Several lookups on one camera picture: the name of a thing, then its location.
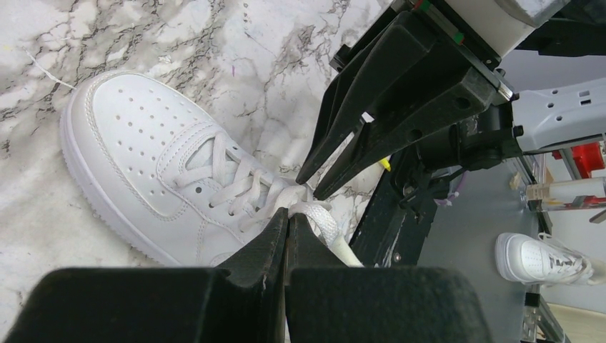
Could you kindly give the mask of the white sneaker shoe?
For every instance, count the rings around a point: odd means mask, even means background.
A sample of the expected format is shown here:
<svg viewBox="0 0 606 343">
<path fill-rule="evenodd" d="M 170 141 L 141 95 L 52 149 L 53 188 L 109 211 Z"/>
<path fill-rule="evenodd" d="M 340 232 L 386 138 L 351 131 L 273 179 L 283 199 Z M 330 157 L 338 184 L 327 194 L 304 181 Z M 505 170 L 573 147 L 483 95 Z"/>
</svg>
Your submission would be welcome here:
<svg viewBox="0 0 606 343">
<path fill-rule="evenodd" d="M 279 209 L 305 215 L 341 262 L 361 264 L 328 203 L 270 171 L 203 108 L 148 76 L 109 71 L 79 85 L 60 140 L 94 213 L 160 264 L 215 267 Z"/>
</svg>

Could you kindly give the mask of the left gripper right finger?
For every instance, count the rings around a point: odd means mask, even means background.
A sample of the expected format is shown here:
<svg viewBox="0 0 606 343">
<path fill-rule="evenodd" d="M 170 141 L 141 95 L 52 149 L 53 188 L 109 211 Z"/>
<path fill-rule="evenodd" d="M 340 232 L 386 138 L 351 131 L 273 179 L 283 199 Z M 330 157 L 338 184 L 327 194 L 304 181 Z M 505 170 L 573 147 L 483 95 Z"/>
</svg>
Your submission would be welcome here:
<svg viewBox="0 0 606 343">
<path fill-rule="evenodd" d="M 491 342 L 480 301 L 459 272 L 344 265 L 308 219 L 289 220 L 286 314 L 292 342 Z"/>
</svg>

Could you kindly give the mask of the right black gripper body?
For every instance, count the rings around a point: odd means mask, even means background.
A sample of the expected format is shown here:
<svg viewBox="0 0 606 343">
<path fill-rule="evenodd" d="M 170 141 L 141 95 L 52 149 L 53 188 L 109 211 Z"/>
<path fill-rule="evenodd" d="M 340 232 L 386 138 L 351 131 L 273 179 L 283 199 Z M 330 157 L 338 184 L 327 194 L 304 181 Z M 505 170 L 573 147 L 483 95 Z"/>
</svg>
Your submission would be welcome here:
<svg viewBox="0 0 606 343">
<path fill-rule="evenodd" d="M 424 88 L 473 68 L 497 90 L 487 109 L 400 151 L 415 152 L 429 172 L 450 166 L 461 166 L 466 170 L 488 169 L 503 159 L 518 156 L 521 151 L 516 138 L 523 130 L 512 119 L 515 93 L 499 70 L 502 57 L 446 1 L 393 1 L 386 11 L 413 12 L 431 30 L 434 39 L 425 56 L 362 114 L 360 130 L 348 136 L 353 139 L 365 124 L 393 110 L 393 101 L 413 93 L 418 86 Z"/>
</svg>

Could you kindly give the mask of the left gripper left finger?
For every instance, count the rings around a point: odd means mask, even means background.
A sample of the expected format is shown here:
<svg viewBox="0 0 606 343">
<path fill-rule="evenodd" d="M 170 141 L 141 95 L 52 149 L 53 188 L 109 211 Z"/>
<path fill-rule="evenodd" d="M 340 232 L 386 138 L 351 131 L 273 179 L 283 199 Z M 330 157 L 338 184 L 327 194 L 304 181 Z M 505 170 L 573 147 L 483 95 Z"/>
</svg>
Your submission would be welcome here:
<svg viewBox="0 0 606 343">
<path fill-rule="evenodd" d="M 8 342 L 282 342 L 285 209 L 215 268 L 68 268 L 34 287 Z"/>
</svg>

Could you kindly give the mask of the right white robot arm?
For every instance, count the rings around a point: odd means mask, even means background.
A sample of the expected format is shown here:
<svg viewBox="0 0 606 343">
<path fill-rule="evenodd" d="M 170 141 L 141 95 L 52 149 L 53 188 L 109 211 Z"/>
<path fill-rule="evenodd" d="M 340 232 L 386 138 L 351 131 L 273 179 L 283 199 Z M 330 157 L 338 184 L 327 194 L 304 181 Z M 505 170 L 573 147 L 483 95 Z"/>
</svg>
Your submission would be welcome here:
<svg viewBox="0 0 606 343">
<path fill-rule="evenodd" d="M 331 65 L 306 183 L 347 146 L 315 189 L 326 199 L 390 155 L 404 188 L 413 171 L 489 169 L 512 157 L 593 143 L 605 133 L 605 80 L 516 92 L 502 59 L 605 54 L 603 1 L 392 1 Z"/>
</svg>

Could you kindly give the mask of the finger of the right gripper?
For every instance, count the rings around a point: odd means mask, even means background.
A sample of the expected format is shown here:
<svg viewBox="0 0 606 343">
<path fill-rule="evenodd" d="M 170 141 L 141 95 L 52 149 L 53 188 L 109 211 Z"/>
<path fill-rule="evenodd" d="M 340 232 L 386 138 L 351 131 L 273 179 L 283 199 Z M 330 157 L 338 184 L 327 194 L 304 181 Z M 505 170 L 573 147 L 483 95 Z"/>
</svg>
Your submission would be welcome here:
<svg viewBox="0 0 606 343">
<path fill-rule="evenodd" d="M 419 59 L 434 34 L 411 11 L 386 11 L 353 46 L 342 46 L 330 64 L 338 75 L 322 98 L 312 146 L 299 171 L 307 182 L 352 132 L 362 114 Z"/>
<path fill-rule="evenodd" d="M 483 112 L 496 88 L 476 69 L 418 86 L 393 101 L 393 110 L 356 133 L 318 183 L 314 197 L 325 200 L 367 167 L 439 130 Z"/>
</svg>

